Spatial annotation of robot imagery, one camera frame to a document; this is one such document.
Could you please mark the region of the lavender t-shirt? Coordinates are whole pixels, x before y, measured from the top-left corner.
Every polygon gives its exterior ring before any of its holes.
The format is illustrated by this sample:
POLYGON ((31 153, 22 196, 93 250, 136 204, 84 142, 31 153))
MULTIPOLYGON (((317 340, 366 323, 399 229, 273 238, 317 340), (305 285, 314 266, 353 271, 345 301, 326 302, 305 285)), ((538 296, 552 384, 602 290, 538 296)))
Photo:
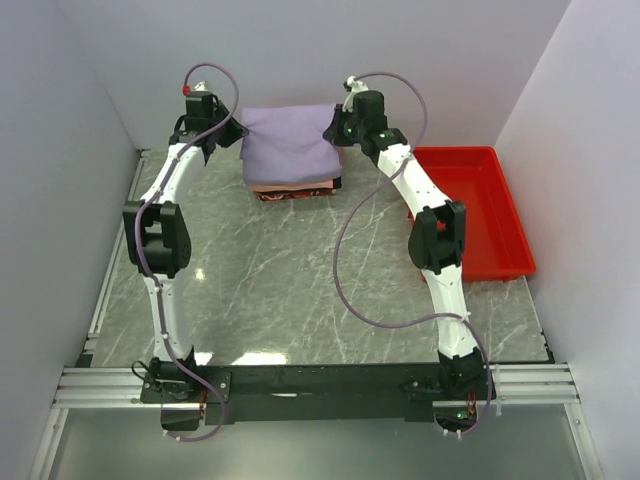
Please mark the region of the lavender t-shirt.
POLYGON ((250 185, 318 183, 341 176, 337 147, 323 138, 334 116, 333 104, 245 108, 249 130, 240 159, 250 185))

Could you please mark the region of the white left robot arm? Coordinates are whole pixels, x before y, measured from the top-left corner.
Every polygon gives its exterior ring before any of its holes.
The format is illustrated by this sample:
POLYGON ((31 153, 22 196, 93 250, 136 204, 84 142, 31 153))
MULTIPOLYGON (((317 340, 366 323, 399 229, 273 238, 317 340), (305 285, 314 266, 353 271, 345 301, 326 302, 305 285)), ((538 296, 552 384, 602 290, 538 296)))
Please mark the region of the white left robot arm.
POLYGON ((193 352, 183 306, 192 243, 181 203, 214 151, 248 134, 214 93, 188 87, 184 93, 185 114, 174 126, 164 164, 141 198, 123 207, 129 260, 142 275, 151 304, 153 357, 162 362, 184 360, 193 352))

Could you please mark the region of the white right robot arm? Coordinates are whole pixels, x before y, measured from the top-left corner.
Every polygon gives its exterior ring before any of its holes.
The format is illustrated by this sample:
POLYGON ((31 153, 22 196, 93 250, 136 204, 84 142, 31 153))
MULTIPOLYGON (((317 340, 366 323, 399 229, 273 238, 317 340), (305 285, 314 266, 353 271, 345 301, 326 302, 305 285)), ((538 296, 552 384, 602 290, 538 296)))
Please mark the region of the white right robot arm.
POLYGON ((395 187, 413 217, 408 253, 426 280, 438 326, 441 362, 482 362, 482 349, 469 327, 462 286, 466 207, 451 200, 421 167, 408 140, 388 126, 381 92, 352 88, 338 104, 323 137, 340 147, 359 146, 395 187))

